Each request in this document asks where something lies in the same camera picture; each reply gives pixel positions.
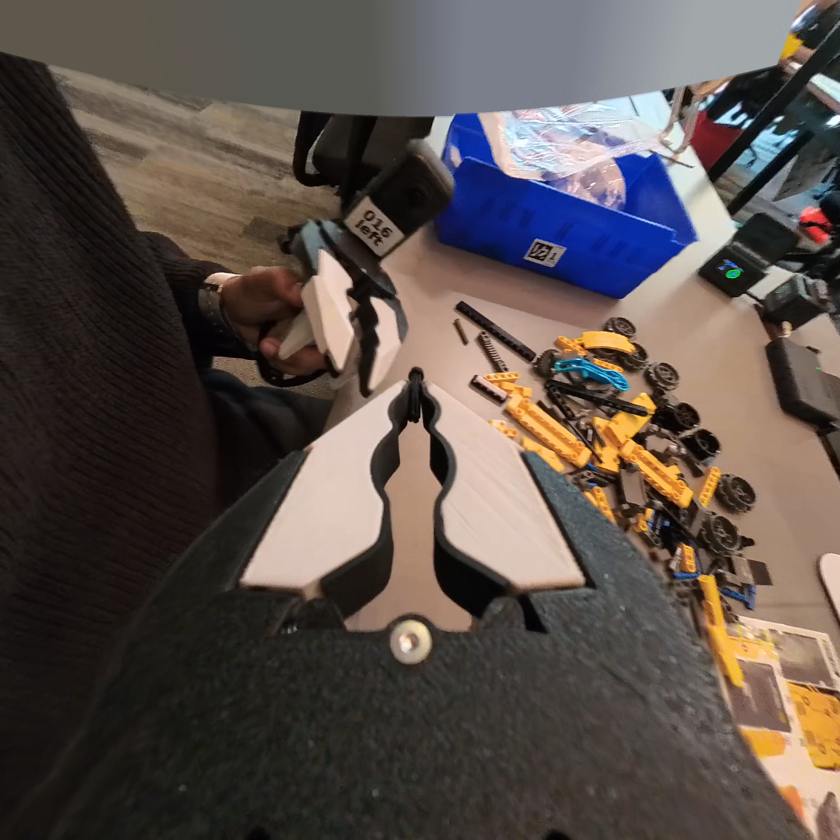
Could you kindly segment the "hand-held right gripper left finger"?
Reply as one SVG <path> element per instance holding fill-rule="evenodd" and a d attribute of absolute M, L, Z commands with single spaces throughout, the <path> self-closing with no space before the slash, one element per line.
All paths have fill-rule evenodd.
<path fill-rule="evenodd" d="M 388 480 L 411 388 L 400 381 L 307 447 L 302 465 L 255 547 L 239 583 L 356 614 L 391 577 Z"/>

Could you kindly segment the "person's left forearm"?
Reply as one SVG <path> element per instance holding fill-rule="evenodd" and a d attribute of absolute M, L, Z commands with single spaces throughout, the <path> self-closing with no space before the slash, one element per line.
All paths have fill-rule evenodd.
<path fill-rule="evenodd" d="M 187 342 L 199 371 L 209 370 L 216 357 L 230 349 L 229 342 L 218 341 L 207 327 L 197 306 L 197 292 L 205 277 L 227 269 L 210 261 L 190 257 L 174 241 L 162 234 L 140 231 L 154 263 L 161 270 L 175 305 L 181 314 Z"/>

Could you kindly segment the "person's left hand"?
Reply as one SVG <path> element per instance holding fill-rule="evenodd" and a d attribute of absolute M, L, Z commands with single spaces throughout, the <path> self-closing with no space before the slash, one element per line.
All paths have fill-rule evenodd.
<path fill-rule="evenodd" d="M 320 373 L 326 362 L 313 345 L 282 358 L 287 324 L 303 309 L 301 282 L 288 268 L 256 267 L 228 279 L 219 289 L 220 306 L 238 336 L 284 375 Z"/>

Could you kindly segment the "pile of toy building bricks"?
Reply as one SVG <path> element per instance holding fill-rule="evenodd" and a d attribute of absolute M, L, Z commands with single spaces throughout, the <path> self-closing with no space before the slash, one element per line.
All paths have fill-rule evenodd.
<path fill-rule="evenodd" d="M 772 580 L 767 565 L 746 554 L 754 541 L 712 508 L 742 514 L 728 511 L 715 498 L 718 479 L 727 473 L 717 466 L 719 456 L 702 465 L 680 443 L 681 435 L 652 423 L 659 406 L 683 403 L 675 398 L 676 389 L 655 390 L 645 370 L 626 371 L 617 364 L 616 352 L 585 351 L 577 343 L 580 337 L 559 336 L 548 349 L 534 351 L 532 363 L 490 337 L 510 372 L 477 374 L 470 386 L 507 415 L 507 421 L 491 420 L 491 426 L 566 474 L 608 521 L 646 545 L 686 609 L 698 604 L 705 625 L 701 632 L 725 680 L 741 686 L 729 635 L 729 627 L 741 618 L 732 605 L 753 610 L 757 588 Z M 577 357 L 621 370 L 629 391 L 551 370 L 553 362 Z M 739 553 L 716 556 L 699 545 L 697 530 L 709 513 L 737 527 Z"/>

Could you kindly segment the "black coil spring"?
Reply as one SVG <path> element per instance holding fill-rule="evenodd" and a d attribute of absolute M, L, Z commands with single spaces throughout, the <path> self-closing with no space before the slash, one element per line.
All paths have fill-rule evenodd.
<path fill-rule="evenodd" d="M 485 330 L 478 332 L 476 341 L 495 373 L 508 373 L 510 369 L 501 358 L 496 346 L 492 342 L 489 333 Z"/>

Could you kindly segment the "long black beam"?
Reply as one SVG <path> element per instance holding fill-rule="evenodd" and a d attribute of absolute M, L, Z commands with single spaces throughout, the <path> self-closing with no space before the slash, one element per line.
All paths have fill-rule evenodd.
<path fill-rule="evenodd" d="M 455 311 L 457 314 L 465 317 L 477 326 L 480 330 L 488 333 L 492 339 L 501 343 L 509 351 L 513 352 L 524 361 L 532 363 L 536 360 L 537 354 L 530 349 L 528 345 L 520 341 L 507 330 L 504 330 L 504 328 L 470 306 L 467 302 L 459 301 L 455 305 Z"/>

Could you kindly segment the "person's dark trousers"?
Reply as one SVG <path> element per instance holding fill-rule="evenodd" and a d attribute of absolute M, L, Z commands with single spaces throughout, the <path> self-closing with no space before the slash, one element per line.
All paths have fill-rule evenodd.
<path fill-rule="evenodd" d="M 303 450 L 324 431 L 333 402 L 295 388 L 246 385 L 225 371 L 200 375 L 220 434 L 247 450 L 271 450 L 278 458 Z"/>

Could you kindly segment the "blue plastic bin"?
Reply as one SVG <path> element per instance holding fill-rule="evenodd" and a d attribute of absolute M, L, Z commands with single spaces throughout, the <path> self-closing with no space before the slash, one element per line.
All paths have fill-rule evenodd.
<path fill-rule="evenodd" d="M 434 221 L 438 241 L 507 266 L 622 299 L 698 240 L 655 155 L 617 160 L 620 209 L 505 174 L 474 113 L 453 117 L 443 160 L 455 194 Z"/>

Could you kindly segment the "clear plastic bags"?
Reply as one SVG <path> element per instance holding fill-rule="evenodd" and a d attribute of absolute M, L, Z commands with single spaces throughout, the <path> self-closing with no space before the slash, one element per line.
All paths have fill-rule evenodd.
<path fill-rule="evenodd" d="M 628 192 L 617 161 L 655 151 L 662 137 L 629 98 L 481 112 L 478 120 L 504 175 L 617 211 Z"/>

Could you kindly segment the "black wheel rim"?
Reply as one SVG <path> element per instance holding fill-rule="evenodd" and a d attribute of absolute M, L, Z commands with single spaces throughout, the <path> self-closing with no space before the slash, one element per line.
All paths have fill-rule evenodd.
<path fill-rule="evenodd" d="M 679 440 L 690 456 L 705 466 L 710 466 L 721 452 L 718 436 L 704 427 L 691 430 Z"/>
<path fill-rule="evenodd" d="M 685 402 L 667 402 L 657 408 L 652 423 L 666 431 L 682 435 L 700 426 L 700 415 L 695 407 Z"/>

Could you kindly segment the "grey wheel hub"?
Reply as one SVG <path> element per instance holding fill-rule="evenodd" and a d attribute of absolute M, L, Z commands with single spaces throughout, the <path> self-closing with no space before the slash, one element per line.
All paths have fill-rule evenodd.
<path fill-rule="evenodd" d="M 755 509 L 757 493 L 744 478 L 734 474 L 722 474 L 717 481 L 715 498 L 730 512 L 748 513 Z"/>
<path fill-rule="evenodd" d="M 737 527 L 716 513 L 709 513 L 702 519 L 696 540 L 706 551 L 719 557 L 731 556 L 741 549 L 741 535 Z"/>

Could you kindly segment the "black flat device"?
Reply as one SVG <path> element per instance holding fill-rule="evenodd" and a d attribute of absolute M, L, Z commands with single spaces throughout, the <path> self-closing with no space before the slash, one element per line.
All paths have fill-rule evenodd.
<path fill-rule="evenodd" d="M 839 378 L 824 371 L 818 353 L 776 338 L 767 343 L 765 354 L 784 413 L 814 427 L 838 425 Z"/>

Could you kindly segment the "black power bank with display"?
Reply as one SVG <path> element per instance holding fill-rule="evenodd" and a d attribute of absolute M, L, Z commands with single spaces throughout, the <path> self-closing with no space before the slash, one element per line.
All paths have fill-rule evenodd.
<path fill-rule="evenodd" d="M 697 276 L 729 299 L 755 287 L 796 246 L 799 235 L 766 213 L 756 213 L 709 257 Z"/>

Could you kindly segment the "white book stand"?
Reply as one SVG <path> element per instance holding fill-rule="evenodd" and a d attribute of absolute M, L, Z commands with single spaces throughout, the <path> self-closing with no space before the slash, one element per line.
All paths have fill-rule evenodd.
<path fill-rule="evenodd" d="M 816 563 L 817 571 L 822 582 L 822 587 L 829 601 L 837 623 L 840 617 L 839 601 L 839 575 L 840 557 L 839 553 L 825 553 Z"/>

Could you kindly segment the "teal curved frame part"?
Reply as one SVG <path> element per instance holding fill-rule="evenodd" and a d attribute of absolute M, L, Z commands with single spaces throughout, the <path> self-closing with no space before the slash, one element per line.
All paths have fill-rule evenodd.
<path fill-rule="evenodd" d="M 614 367 L 604 367 L 583 357 L 553 362 L 551 370 L 554 373 L 577 374 L 583 380 L 607 385 L 613 389 L 626 393 L 630 383 L 621 370 Z"/>

